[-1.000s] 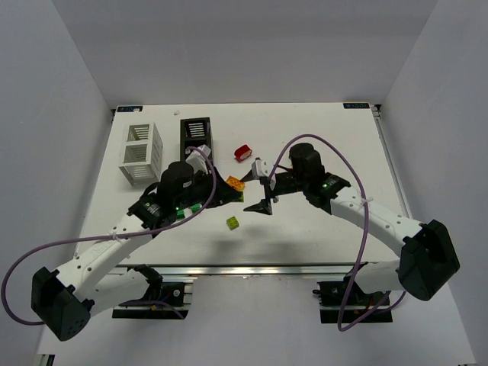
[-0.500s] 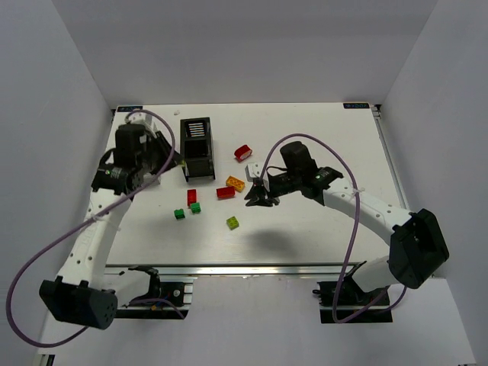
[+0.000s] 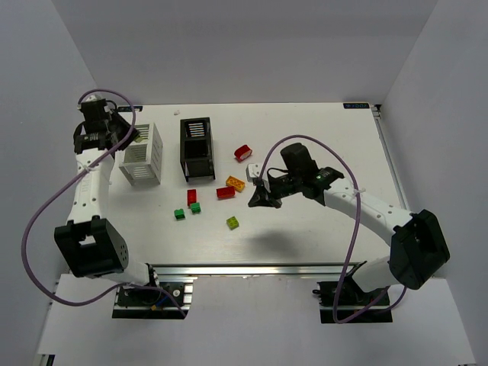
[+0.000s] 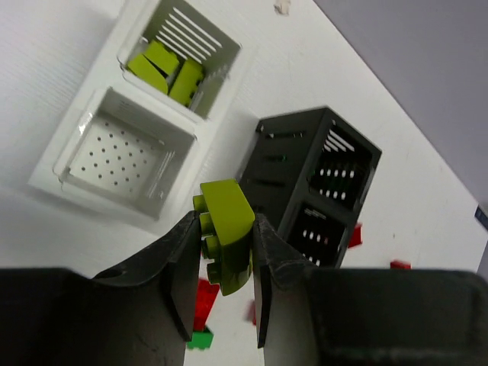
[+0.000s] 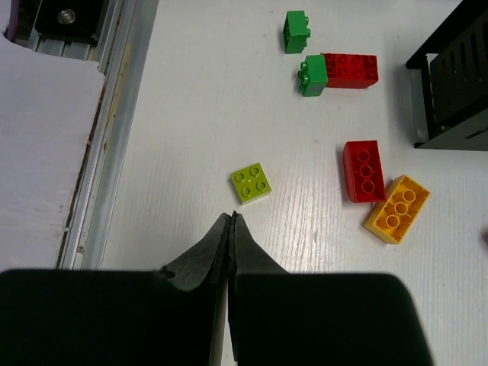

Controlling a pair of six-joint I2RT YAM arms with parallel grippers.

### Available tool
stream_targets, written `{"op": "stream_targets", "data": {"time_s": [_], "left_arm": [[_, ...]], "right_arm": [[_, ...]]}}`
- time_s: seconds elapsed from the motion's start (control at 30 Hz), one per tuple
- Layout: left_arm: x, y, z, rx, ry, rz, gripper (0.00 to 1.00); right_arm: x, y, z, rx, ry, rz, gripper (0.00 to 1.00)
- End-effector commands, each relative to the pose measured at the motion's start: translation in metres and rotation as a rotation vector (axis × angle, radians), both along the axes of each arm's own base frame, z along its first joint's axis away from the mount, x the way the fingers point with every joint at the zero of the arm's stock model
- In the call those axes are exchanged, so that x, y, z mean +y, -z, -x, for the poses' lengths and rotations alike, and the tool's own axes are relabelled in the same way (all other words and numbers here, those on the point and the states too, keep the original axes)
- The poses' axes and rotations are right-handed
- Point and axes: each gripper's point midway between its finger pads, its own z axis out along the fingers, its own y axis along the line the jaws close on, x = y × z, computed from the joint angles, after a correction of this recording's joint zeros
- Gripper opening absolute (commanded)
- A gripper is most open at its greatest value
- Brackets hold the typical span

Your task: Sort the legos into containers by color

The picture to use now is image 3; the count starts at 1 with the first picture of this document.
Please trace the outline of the green small brick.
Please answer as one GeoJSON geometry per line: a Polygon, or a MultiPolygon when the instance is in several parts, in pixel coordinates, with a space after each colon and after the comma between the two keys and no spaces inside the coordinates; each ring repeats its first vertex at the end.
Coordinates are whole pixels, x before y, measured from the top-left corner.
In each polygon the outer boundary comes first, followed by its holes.
{"type": "Polygon", "coordinates": [[[193,214],[199,214],[201,212],[201,206],[198,202],[191,203],[189,207],[193,214]]]}
{"type": "Polygon", "coordinates": [[[185,211],[183,209],[174,210],[176,220],[183,220],[185,218],[185,211]]]}

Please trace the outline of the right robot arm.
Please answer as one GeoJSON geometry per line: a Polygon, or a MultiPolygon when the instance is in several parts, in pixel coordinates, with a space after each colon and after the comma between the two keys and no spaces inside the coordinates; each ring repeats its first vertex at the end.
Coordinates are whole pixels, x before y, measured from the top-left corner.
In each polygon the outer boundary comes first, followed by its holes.
{"type": "Polygon", "coordinates": [[[349,288],[365,294],[395,284],[418,290],[450,259],[432,212],[413,213],[361,193],[341,172],[318,167],[301,143],[283,148],[281,158],[286,168],[278,177],[264,172],[259,164],[247,165],[247,180],[255,186],[249,207],[279,208],[283,198],[302,194],[359,220],[389,246],[389,255],[356,265],[346,274],[349,288]]]}

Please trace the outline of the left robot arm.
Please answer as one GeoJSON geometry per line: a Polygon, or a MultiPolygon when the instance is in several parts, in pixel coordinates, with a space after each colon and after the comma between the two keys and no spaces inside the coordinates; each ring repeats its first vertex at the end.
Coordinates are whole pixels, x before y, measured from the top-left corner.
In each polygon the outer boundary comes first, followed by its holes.
{"type": "Polygon", "coordinates": [[[126,241],[110,223],[109,185],[115,163],[115,147],[130,124],[109,107],[110,102],[90,95],[79,105],[84,120],[73,134],[77,182],[66,224],[54,231],[54,240],[69,269],[77,278],[153,286],[158,284],[153,267],[130,257],[126,241]]]}

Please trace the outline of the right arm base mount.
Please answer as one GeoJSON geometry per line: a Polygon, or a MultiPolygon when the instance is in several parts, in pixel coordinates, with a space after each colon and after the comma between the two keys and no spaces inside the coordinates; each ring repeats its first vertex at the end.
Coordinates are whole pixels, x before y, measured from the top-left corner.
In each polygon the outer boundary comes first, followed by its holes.
{"type": "MultiPolygon", "coordinates": [[[[319,315],[322,324],[333,324],[335,322],[332,316],[332,308],[336,288],[337,281],[319,281],[316,283],[316,287],[312,290],[313,296],[319,302],[319,315]]],[[[382,289],[364,293],[359,288],[355,288],[348,279],[345,279],[339,295],[337,317],[339,319],[344,319],[355,315],[362,308],[373,303],[381,293],[382,289]]],[[[389,305],[389,295],[385,294],[375,305],[359,316],[356,316],[350,323],[392,323],[393,316],[391,310],[387,309],[389,305]]]]}

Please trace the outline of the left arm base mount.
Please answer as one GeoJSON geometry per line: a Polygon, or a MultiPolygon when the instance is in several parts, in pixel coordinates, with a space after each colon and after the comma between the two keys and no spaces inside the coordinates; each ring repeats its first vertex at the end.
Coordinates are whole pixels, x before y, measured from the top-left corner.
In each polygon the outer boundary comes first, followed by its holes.
{"type": "Polygon", "coordinates": [[[113,319],[184,319],[188,314],[193,293],[189,280],[161,282],[160,286],[181,307],[180,310],[164,293],[123,287],[116,293],[113,319]]]}

